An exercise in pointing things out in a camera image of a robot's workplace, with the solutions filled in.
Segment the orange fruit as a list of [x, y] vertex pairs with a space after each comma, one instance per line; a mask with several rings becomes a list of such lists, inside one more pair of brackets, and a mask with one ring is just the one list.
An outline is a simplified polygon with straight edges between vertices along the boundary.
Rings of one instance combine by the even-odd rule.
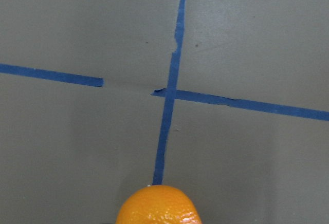
[[122, 205], [116, 223], [202, 223], [191, 199], [181, 190], [152, 185], [132, 194]]

